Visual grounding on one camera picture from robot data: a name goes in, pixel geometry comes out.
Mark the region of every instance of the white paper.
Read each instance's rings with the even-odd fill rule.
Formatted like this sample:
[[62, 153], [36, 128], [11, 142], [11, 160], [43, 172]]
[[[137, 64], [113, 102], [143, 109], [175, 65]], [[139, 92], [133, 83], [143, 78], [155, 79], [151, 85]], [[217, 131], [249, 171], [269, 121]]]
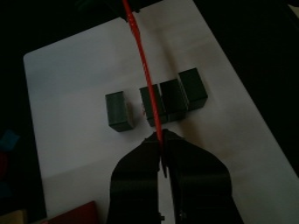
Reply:
[[[154, 83], [198, 67], [210, 96], [205, 108], [163, 127], [229, 167], [246, 223], [299, 223], [298, 177], [194, 2], [165, 0], [135, 16]], [[154, 132], [143, 116], [146, 78], [129, 24], [115, 19], [30, 52], [24, 66], [48, 215], [95, 200], [105, 220], [114, 168]], [[135, 111], [135, 129], [123, 133], [109, 127], [106, 94], [117, 91], [126, 91]], [[159, 194], [163, 223], [174, 224], [165, 181]]]

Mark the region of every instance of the red laser line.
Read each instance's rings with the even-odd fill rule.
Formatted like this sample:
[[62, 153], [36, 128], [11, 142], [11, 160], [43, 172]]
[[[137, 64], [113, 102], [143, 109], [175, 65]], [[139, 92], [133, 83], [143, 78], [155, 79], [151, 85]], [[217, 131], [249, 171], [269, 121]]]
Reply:
[[163, 129], [162, 129], [161, 117], [158, 114], [155, 90], [154, 90], [151, 74], [150, 74], [150, 70], [149, 70], [149, 66], [147, 66], [147, 62], [146, 62], [146, 52], [145, 52], [145, 48], [143, 48], [143, 44], [142, 44], [141, 32], [139, 32], [139, 28], [138, 28], [138, 24], [137, 24], [135, 15], [131, 11], [127, 0], [123, 0], [123, 5], [126, 7], [127, 22], [130, 24], [131, 31], [135, 36], [135, 42], [138, 45], [138, 49], [139, 49], [139, 53], [141, 53], [141, 57], [142, 57], [142, 61], [143, 61], [145, 77], [146, 77], [147, 87], [149, 87], [149, 91], [150, 91], [150, 98], [151, 98], [151, 104], [153, 104], [153, 110], [154, 110], [154, 124], [155, 124], [155, 129], [157, 129], [157, 136], [158, 136], [158, 140], [161, 143], [161, 147], [163, 148], [163, 146], [165, 146]]

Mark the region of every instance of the red block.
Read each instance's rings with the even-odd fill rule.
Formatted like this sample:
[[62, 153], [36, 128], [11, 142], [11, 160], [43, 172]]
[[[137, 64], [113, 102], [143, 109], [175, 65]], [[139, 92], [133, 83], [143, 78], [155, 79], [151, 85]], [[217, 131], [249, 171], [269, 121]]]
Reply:
[[95, 201], [59, 215], [43, 224], [99, 224]]

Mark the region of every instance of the blue object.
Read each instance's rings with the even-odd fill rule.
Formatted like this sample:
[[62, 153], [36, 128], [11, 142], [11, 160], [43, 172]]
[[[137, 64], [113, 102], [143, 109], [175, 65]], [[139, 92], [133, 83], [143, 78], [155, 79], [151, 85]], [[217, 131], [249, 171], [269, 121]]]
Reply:
[[14, 131], [8, 129], [0, 139], [0, 151], [11, 151], [15, 148], [19, 138]]
[[12, 191], [6, 182], [0, 182], [0, 199], [12, 197]]

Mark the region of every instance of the dark green block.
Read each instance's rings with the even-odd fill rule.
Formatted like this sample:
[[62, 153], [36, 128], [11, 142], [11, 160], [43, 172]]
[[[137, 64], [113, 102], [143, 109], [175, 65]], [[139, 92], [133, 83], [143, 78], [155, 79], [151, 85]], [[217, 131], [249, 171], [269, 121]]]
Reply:
[[[154, 116], [149, 87], [142, 87], [139, 90], [141, 90], [143, 103], [145, 103], [146, 118], [147, 118], [147, 121], [149, 121], [150, 125], [154, 127], [155, 126], [155, 116]], [[167, 123], [169, 119], [167, 119], [167, 114], [166, 114], [166, 111], [165, 111], [165, 104], [163, 104], [162, 96], [161, 96], [161, 93], [159, 93], [158, 85], [154, 85], [154, 95], [155, 95], [155, 101], [157, 101], [157, 107], [158, 107], [158, 114], [159, 114], [159, 117], [161, 117], [161, 122]]]
[[183, 119], [186, 117], [187, 104], [179, 81], [175, 79], [161, 83], [161, 89], [169, 122]]
[[202, 77], [198, 69], [194, 68], [179, 73], [182, 80], [182, 89], [186, 96], [189, 110], [199, 109], [203, 107], [209, 95], [202, 83]]
[[109, 126], [118, 132], [131, 130], [134, 128], [133, 111], [125, 92], [107, 94], [106, 98]]

